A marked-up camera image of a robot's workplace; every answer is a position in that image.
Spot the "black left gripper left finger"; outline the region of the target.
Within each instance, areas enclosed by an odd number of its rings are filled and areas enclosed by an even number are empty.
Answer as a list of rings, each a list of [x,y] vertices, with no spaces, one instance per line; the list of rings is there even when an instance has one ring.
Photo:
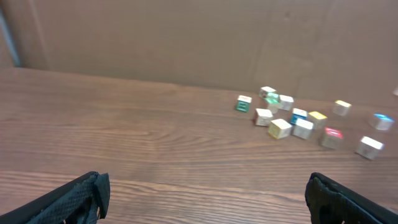
[[[109,174],[91,171],[1,215],[1,223],[96,223],[98,220],[106,218],[109,201]]]

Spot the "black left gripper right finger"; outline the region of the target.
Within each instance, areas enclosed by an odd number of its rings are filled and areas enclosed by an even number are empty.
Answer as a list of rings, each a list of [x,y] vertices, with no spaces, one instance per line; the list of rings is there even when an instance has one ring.
[[[305,201],[313,224],[397,224],[396,213],[319,172],[308,180]]]

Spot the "red letter U block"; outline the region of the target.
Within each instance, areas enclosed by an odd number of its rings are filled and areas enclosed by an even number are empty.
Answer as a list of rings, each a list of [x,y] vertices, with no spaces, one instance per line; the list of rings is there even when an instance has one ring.
[[[325,127],[320,138],[320,145],[330,149],[338,149],[344,140],[340,130]]]

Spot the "white red sided block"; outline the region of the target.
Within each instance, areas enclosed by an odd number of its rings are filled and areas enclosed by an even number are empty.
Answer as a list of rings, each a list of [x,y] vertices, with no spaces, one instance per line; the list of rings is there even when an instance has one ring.
[[[369,160],[373,160],[384,149],[384,144],[367,136],[363,136],[359,142],[356,153]]]

